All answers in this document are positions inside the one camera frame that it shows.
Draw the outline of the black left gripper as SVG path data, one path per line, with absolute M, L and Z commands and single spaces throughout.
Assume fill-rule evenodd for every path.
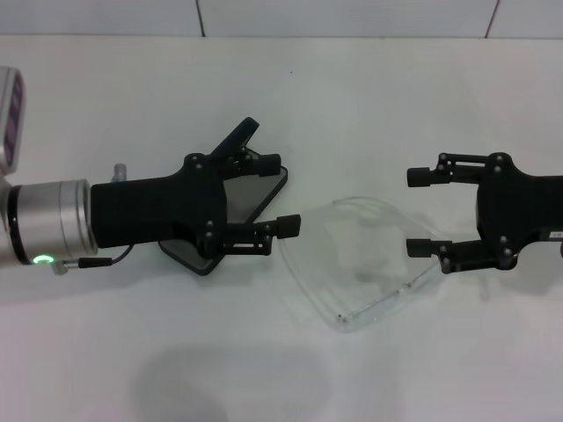
M 223 181 L 279 175 L 278 154 L 243 148 L 216 159 L 185 157 L 172 175 L 91 187 L 91 229 L 100 248 L 186 240 L 204 258 L 221 249 L 227 221 Z

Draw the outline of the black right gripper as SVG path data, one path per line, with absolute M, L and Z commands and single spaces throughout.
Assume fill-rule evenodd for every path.
M 410 168 L 409 187 L 450 183 L 477 185 L 477 227 L 482 241 L 407 239 L 410 258 L 439 260 L 442 273 L 509 270 L 528 245 L 559 242 L 563 256 L 563 176 L 532 176 L 510 155 L 441 153 L 436 167 Z

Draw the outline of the black glasses case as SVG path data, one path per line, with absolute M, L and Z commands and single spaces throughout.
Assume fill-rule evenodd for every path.
M 259 128 L 259 123 L 247 117 L 243 119 L 222 142 L 209 154 L 212 158 L 225 158 L 240 153 L 243 158 L 257 159 L 260 154 L 247 147 L 247 143 Z M 273 176 L 248 175 L 225 180 L 223 187 L 227 199 L 229 223 L 252 223 L 264 211 L 288 180 L 288 171 L 281 167 Z M 195 246 L 184 240 L 167 240 L 159 244 L 161 251 L 193 273 L 200 276 L 211 273 L 224 259 L 203 258 Z

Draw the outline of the clear white glasses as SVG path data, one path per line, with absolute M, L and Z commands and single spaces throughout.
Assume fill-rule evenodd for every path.
M 410 258 L 409 238 L 441 234 L 421 216 L 374 197 L 352 196 L 306 210 L 297 237 L 279 242 L 294 285 L 288 304 L 301 322 L 357 332 L 382 322 L 442 280 L 437 257 Z

